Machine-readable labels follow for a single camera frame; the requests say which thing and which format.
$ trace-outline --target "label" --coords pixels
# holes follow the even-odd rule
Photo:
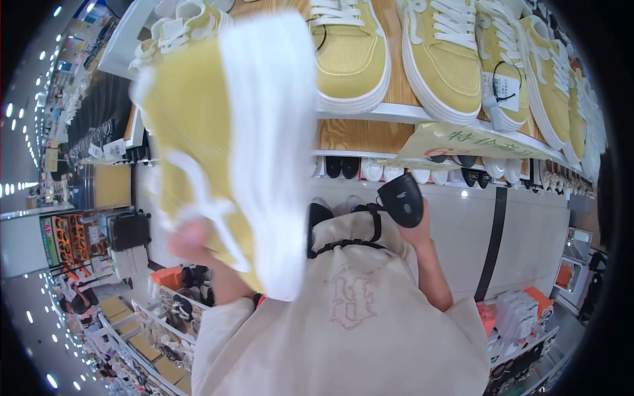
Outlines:
[[[95,245],[99,243],[99,227],[91,226],[88,227],[88,235],[90,235],[90,244]]]
[[[104,144],[103,153],[106,161],[120,160],[123,154],[126,153],[126,142],[123,139],[115,140],[108,144]]]
[[[548,153],[510,137],[440,121],[420,124],[396,158],[423,158],[435,155],[550,159]]]
[[[103,150],[99,146],[95,146],[93,143],[88,148],[88,153],[95,158],[101,158],[103,156]]]
[[[483,98],[491,96],[495,100],[494,85],[498,98],[507,98],[513,95],[511,98],[499,101],[498,106],[512,112],[519,110],[519,80],[499,73],[495,73],[495,78],[493,78],[493,73],[482,72]]]

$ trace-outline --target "hand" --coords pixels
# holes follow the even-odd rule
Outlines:
[[[396,227],[403,240],[414,246],[414,249],[429,244],[431,235],[429,232],[429,203],[427,199],[423,197],[423,219],[419,225],[414,228],[405,228],[397,224]]]

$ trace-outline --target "white wall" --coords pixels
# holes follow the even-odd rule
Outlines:
[[[0,236],[3,278],[48,270],[39,216],[3,220]]]

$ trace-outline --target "black bag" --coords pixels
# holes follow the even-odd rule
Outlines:
[[[136,212],[118,214],[107,219],[108,243],[115,252],[147,245],[150,239],[148,218]]]

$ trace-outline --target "beige t-shirt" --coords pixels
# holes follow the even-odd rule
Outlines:
[[[294,302],[248,298],[203,314],[194,395],[482,395],[487,338],[473,299],[446,312],[417,287],[416,255],[380,212],[378,244],[308,260]],[[319,223],[313,250],[369,240],[368,212]]]

